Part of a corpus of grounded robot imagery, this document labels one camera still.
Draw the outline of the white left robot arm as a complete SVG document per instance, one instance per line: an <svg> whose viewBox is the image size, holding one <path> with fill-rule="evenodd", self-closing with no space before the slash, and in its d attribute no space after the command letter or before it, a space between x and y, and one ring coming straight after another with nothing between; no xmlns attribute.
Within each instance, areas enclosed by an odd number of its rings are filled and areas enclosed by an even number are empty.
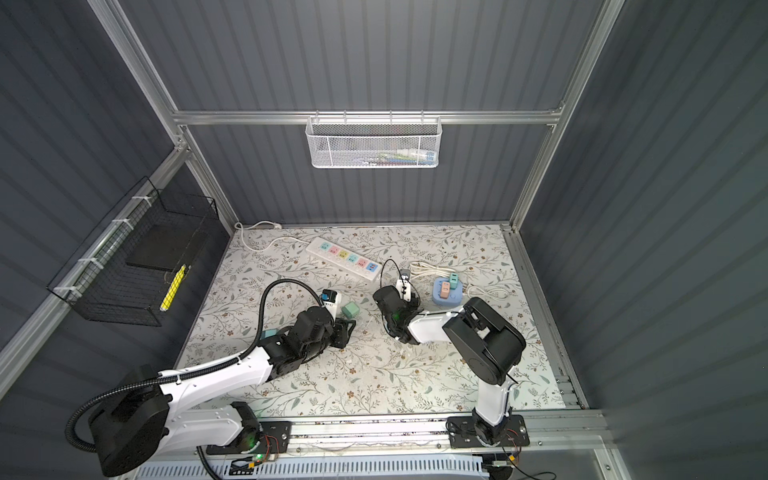
<svg viewBox="0 0 768 480"><path fill-rule="evenodd" d="M118 393L96 403L88 420L102 473L125 474L156 454L201 448L210 454L252 454L262 460L285 440L265 432L244 401L208 410L203 403L246 386L285 376L327 348L344 348L356 327L320 306L294 324L258 340L249 352L220 362L160 373L140 368Z"/></svg>

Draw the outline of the green charger plug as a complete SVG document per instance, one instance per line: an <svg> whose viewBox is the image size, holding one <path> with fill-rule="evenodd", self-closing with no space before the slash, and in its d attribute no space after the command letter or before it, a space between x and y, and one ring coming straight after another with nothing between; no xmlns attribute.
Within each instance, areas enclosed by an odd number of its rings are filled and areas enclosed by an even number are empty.
<svg viewBox="0 0 768 480"><path fill-rule="evenodd" d="M355 320L360 315L360 307L355 302L346 303L342 307L342 313L348 320Z"/></svg>

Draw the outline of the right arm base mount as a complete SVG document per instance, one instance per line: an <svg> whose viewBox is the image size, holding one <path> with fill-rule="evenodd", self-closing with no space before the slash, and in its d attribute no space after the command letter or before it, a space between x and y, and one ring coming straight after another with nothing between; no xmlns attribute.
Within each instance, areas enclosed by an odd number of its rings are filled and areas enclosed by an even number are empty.
<svg viewBox="0 0 768 480"><path fill-rule="evenodd" d="M450 446L454 449L504 447L521 448L530 445L528 429L521 415L508 414L492 426L479 415L451 416L445 423Z"/></svg>

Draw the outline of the black foam pad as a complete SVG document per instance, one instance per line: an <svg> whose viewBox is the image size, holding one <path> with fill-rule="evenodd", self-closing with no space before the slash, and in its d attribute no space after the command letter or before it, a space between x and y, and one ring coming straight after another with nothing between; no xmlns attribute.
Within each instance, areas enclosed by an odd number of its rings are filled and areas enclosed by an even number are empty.
<svg viewBox="0 0 768 480"><path fill-rule="evenodd" d="M153 225L128 254L131 267L172 272L182 258L193 231L166 225Z"/></svg>

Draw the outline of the yellow marker pen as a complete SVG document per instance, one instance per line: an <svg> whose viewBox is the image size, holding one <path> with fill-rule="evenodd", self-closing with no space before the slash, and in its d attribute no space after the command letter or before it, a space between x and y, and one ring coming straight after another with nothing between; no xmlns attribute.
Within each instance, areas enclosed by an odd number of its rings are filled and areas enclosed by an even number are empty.
<svg viewBox="0 0 768 480"><path fill-rule="evenodd" d="M160 304L160 311L161 312L167 312L171 305L173 304L173 301L175 299L175 296L180 288L181 283L184 280L184 277L187 273L187 266L182 265L179 270L175 273L173 279L171 280L171 283L166 291L166 294L164 295L161 304Z"/></svg>

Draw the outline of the white multicolour power strip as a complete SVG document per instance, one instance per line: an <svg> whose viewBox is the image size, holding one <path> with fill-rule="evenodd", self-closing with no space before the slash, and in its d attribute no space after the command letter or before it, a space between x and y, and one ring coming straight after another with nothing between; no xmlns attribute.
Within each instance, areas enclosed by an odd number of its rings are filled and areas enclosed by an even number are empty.
<svg viewBox="0 0 768 480"><path fill-rule="evenodd" d="M381 263L323 238L311 240L306 252L367 281L375 280L382 271Z"/></svg>

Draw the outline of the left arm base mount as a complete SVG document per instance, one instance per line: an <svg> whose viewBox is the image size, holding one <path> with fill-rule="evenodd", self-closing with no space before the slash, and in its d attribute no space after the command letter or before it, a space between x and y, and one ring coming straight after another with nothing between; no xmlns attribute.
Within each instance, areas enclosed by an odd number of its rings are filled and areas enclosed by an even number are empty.
<svg viewBox="0 0 768 480"><path fill-rule="evenodd" d="M287 452L293 424L289 421L261 422L259 427L244 427L235 439L225 446L209 445L207 455L278 455Z"/></svg>

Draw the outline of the items in white basket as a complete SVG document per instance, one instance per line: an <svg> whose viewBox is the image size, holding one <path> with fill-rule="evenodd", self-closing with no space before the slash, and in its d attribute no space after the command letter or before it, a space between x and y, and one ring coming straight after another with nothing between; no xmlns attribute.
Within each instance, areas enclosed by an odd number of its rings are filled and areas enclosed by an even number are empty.
<svg viewBox="0 0 768 480"><path fill-rule="evenodd" d="M355 158L353 162L369 166L434 167L438 164L438 153L419 148L378 151Z"/></svg>

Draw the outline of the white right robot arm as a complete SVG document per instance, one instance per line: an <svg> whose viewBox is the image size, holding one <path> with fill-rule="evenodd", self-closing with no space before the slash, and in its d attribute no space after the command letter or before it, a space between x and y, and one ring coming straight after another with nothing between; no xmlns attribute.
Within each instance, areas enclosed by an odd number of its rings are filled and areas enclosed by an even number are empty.
<svg viewBox="0 0 768 480"><path fill-rule="evenodd" d="M501 427L509 416L511 370L527 347L522 333L479 297L457 309L426 313L415 301L406 301L394 286L373 293L385 331L411 345L450 343L479 380L473 409L479 431Z"/></svg>

